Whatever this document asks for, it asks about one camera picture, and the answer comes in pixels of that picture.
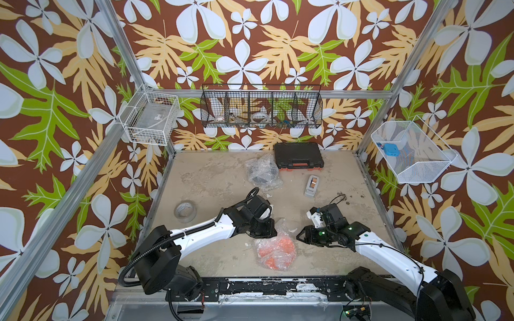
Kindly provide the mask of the clear bubble wrap sheet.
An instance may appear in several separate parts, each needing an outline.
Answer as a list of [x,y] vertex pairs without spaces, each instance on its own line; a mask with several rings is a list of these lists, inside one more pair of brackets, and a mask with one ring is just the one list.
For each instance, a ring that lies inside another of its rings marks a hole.
[[277,174],[278,167],[274,156],[267,154],[259,158],[254,158],[246,161],[246,170],[250,175],[257,174]]

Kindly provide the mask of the orange plate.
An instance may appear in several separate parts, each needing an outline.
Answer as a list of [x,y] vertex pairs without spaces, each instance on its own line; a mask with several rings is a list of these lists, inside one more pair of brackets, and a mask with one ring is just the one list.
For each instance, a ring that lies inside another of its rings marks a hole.
[[256,253],[261,266],[280,271],[288,270],[297,257],[296,247],[287,235],[257,240]]

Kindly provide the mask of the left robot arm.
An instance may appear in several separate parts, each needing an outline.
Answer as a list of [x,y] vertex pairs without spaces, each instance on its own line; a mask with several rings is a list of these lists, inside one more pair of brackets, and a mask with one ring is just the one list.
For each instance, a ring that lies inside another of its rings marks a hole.
[[226,208],[210,220],[178,230],[158,226],[135,250],[118,278],[125,288],[141,286],[147,295],[161,290],[168,297],[193,301],[204,287],[194,267],[180,261],[194,251],[240,234],[253,239],[270,239],[278,235],[272,218],[273,207],[255,188],[246,199]]

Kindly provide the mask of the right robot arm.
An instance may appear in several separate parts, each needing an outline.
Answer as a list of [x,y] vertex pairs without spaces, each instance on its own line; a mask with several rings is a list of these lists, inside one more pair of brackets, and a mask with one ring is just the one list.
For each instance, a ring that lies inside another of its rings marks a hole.
[[370,299],[396,308],[415,320],[474,320],[475,311],[460,278],[450,270],[439,272],[387,244],[369,227],[343,216],[338,205],[313,207],[311,221],[297,240],[317,247],[342,247],[362,255],[395,279],[358,267],[343,284],[350,300]]

